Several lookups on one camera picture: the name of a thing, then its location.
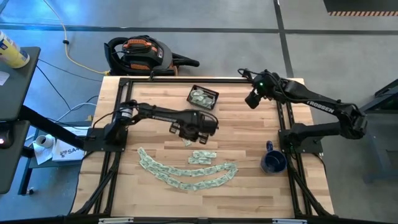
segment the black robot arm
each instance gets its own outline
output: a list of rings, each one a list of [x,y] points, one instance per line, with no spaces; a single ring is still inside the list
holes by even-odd
[[[157,119],[170,122],[172,123],[169,129],[171,133],[175,134],[179,131],[179,137],[193,142],[199,139],[202,144],[206,144],[208,136],[214,135],[218,128],[217,118],[204,111],[176,111],[130,100],[121,103],[113,122],[104,127],[106,142],[117,141],[120,131],[123,131],[126,126],[137,124],[142,119]]]
[[[293,146],[299,146],[307,137],[341,135],[347,139],[360,139],[366,133],[365,115],[353,103],[342,103],[314,93],[299,82],[281,78],[267,70],[254,73],[241,68],[238,72],[252,83],[253,89],[245,99],[252,109],[258,106],[261,98],[267,98],[281,103],[305,103],[338,118],[336,123],[312,126],[296,123],[285,138]]]

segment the blue mug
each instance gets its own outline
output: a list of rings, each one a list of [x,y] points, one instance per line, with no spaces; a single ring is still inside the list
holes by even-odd
[[[261,158],[260,166],[264,172],[278,174],[286,169],[287,160],[283,153],[274,150],[271,141],[267,141],[267,154]]]

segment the butcher block tabletop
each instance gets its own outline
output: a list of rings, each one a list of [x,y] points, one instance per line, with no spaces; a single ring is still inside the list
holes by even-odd
[[[114,110],[119,79],[120,77],[104,78],[94,121]],[[303,83],[301,78],[294,80]],[[168,122],[145,119],[130,126],[126,150],[122,153],[119,165],[112,217],[294,217],[287,171],[265,174],[259,166],[261,157],[266,153],[268,140],[274,143],[274,149],[279,150],[277,132],[280,127],[275,101],[262,100],[252,110],[244,102],[252,90],[251,86],[237,83],[134,83],[131,99],[173,110],[195,108],[186,101],[193,84],[220,93],[215,108],[210,111],[220,122],[219,130],[209,137],[207,144],[195,142],[185,147],[177,135],[169,133],[171,124]],[[313,124],[308,106],[292,106],[297,123]],[[98,122],[96,128],[110,122],[111,116],[108,116]],[[289,122],[286,120],[285,123],[289,128]],[[180,190],[155,178],[140,166],[137,153],[139,147],[143,147],[154,160],[167,166],[199,169],[234,162],[239,172],[220,187],[197,191]],[[193,150],[199,149],[217,152],[217,158],[211,165],[188,164],[188,157]],[[94,152],[83,161],[72,212],[81,208],[97,187],[103,158],[104,152]],[[312,154],[302,154],[302,160],[308,188],[324,208],[333,213],[322,163]],[[215,179],[225,172],[176,179],[185,183],[197,183]],[[107,191],[108,188],[105,188],[101,211],[104,209]],[[297,193],[300,208],[304,211],[302,193],[300,190]]]

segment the yellow extension cord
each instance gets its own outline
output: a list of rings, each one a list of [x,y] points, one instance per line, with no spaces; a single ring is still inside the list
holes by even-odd
[[[43,1],[44,1],[44,3],[46,3],[46,5],[48,5],[48,7],[49,7],[49,8],[54,12],[54,14],[58,17],[58,20],[60,21],[61,26],[62,26],[62,28],[63,28],[63,33],[65,34],[65,40],[67,41],[67,40],[68,40],[68,37],[67,37],[67,29],[65,28],[65,25],[63,24],[63,22],[62,22],[62,20],[61,20],[61,17],[58,15],[58,13],[53,9],[53,7],[51,7],[51,5],[50,5],[46,0],[43,0]],[[67,58],[68,58],[71,62],[73,62],[74,64],[76,64],[76,65],[78,65],[78,66],[80,66],[80,67],[83,67],[83,68],[85,68],[85,69],[87,69],[87,70],[89,70],[89,71],[92,71],[92,72],[95,72],[95,73],[98,73],[98,74],[109,75],[109,71],[99,72],[99,71],[97,71],[97,70],[94,70],[94,69],[92,69],[92,68],[89,68],[89,67],[87,67],[87,66],[84,66],[84,65],[82,65],[82,64],[80,64],[80,63],[74,61],[74,59],[72,59],[72,58],[69,57],[69,53],[68,53],[68,44],[66,44],[66,43],[64,43],[64,44],[65,44],[65,55],[67,56]]]

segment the concrete floor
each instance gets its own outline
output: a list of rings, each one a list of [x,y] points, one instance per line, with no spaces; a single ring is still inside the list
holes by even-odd
[[[50,1],[68,25],[103,27],[177,27],[277,29],[273,0],[95,0]],[[311,30],[397,30],[398,17],[330,17],[322,0],[279,0],[286,29]],[[104,16],[112,12],[115,16]],[[0,21],[16,25],[58,24],[41,0],[10,0]],[[40,58],[70,72],[100,80],[101,75],[77,67],[63,51],[63,32],[4,30],[21,46],[39,46]],[[236,69],[269,69],[286,77],[279,34],[220,32],[68,32],[70,55],[97,70],[107,70],[103,43],[113,37],[148,34],[165,42],[176,53],[201,62],[184,68],[183,75],[236,77]],[[295,77],[307,87],[330,98],[361,106],[375,91],[397,78],[398,35],[287,35]],[[71,106],[98,94],[101,83],[82,80],[39,62]],[[67,107],[51,86],[36,72],[25,105],[56,119]],[[63,121],[81,121],[94,113],[85,106]],[[316,123],[335,119],[313,110]],[[331,199],[337,215],[345,218],[396,222],[398,181],[365,184],[364,174],[374,172],[366,140],[324,138],[323,148]],[[37,194],[17,196],[23,170],[20,161],[11,191],[0,195],[0,220],[66,215],[75,193],[79,167],[37,169],[30,186]],[[15,212],[12,207],[19,207]]]

